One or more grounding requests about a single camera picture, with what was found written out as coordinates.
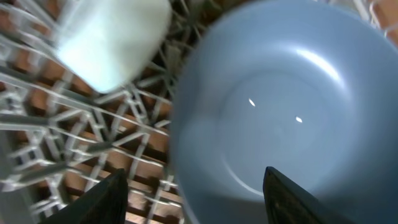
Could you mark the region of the light blue bowl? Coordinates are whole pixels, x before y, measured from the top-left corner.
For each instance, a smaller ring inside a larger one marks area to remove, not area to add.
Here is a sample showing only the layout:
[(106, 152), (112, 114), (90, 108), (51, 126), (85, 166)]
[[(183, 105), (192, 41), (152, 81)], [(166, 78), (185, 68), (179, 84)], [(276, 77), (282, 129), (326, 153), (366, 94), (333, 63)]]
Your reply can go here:
[(171, 19), (168, 0), (71, 1), (55, 30), (55, 56), (92, 89), (109, 93), (148, 66)]

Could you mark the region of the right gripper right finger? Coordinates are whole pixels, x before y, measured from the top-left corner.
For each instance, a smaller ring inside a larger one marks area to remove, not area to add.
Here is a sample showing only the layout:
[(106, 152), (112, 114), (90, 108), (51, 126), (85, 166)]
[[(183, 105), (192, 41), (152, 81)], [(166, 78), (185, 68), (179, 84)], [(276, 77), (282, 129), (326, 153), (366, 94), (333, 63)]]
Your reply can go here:
[(262, 188), (270, 224), (353, 224), (274, 167), (266, 167)]

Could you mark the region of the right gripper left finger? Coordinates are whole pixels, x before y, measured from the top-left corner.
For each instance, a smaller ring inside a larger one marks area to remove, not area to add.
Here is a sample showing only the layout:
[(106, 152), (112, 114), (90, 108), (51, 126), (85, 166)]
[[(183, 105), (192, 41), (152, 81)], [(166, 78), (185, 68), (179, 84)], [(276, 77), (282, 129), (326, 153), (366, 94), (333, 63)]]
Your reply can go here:
[(127, 203), (126, 172), (118, 169), (40, 224), (124, 224)]

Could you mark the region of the dark blue plate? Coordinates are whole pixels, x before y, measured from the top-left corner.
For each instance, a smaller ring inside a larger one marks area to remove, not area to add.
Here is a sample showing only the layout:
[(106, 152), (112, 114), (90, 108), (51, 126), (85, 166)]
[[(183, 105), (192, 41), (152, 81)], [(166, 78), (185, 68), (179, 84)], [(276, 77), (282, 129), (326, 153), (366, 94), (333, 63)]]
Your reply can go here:
[(234, 8), (190, 54), (171, 117), (192, 223), (266, 223), (269, 166), (352, 222), (397, 222), (397, 47), (352, 12)]

